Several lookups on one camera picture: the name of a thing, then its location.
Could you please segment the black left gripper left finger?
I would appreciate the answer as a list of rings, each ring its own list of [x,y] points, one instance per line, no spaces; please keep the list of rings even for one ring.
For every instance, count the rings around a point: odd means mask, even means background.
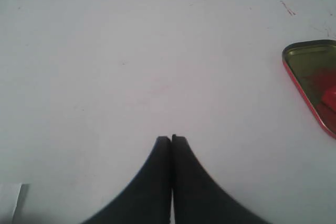
[[[159,136],[127,187],[85,223],[170,223],[171,141]]]

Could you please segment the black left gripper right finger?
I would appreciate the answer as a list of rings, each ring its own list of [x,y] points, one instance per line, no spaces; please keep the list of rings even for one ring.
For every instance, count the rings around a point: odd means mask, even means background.
[[[183,136],[172,136],[176,223],[267,223],[224,191],[202,167]]]

